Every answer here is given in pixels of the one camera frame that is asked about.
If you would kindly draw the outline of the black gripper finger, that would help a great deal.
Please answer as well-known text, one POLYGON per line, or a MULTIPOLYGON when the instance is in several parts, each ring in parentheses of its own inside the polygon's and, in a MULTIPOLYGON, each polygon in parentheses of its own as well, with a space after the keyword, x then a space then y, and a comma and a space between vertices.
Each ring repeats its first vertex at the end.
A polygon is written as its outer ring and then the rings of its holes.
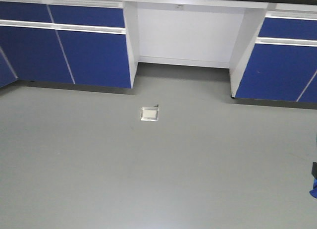
POLYGON ((313 162, 311 174, 313 177, 317 177, 317 162, 313 162))

